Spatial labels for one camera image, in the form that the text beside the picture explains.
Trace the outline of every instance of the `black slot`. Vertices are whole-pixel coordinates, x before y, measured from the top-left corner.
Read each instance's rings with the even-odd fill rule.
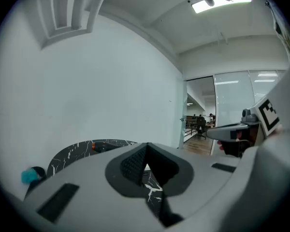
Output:
[[[37,210],[37,213],[48,221],[55,223],[78,189],[79,186],[74,184],[66,183],[62,185],[61,188]]]
[[[220,169],[222,171],[229,172],[229,173],[233,173],[236,169],[236,167],[232,167],[232,166],[221,164],[221,163],[214,163],[212,165],[212,168],[217,168],[217,169]]]

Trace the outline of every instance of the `office chair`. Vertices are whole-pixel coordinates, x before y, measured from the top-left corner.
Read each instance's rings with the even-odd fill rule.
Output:
[[[205,118],[203,117],[200,117],[198,120],[197,120],[197,129],[198,129],[198,133],[196,134],[196,136],[199,136],[199,137],[203,137],[206,139],[206,136],[204,136],[202,133],[205,132],[205,124],[206,124],[206,120]]]

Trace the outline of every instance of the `blue object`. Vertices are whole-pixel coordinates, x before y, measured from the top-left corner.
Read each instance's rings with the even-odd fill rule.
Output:
[[[33,180],[39,180],[37,172],[34,169],[29,168],[21,173],[21,182],[30,184]]]

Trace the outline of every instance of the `glass door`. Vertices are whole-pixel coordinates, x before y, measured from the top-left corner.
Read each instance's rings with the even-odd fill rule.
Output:
[[[180,130],[180,138],[179,138],[179,149],[182,149],[185,139],[185,132],[186,132],[186,114],[187,114],[187,81],[183,82],[183,99],[181,105],[183,107],[182,117],[179,118],[181,121],[181,130]]]

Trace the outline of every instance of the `fluorescent light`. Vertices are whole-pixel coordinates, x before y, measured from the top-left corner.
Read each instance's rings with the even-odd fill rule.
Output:
[[[233,3],[240,3],[240,2],[251,2],[251,0],[232,0],[232,1],[226,1],[226,0],[214,0],[215,5],[209,6],[204,0],[201,2],[197,2],[192,5],[192,8],[194,9],[195,13],[201,13],[205,10],[213,9],[219,6],[227,5],[227,4],[233,4]]]
[[[260,73],[258,76],[278,76],[276,73]]]
[[[255,83],[271,83],[274,81],[275,79],[255,80]]]
[[[218,84],[229,84],[229,83],[238,83],[238,81],[220,82],[216,84],[218,85]]]

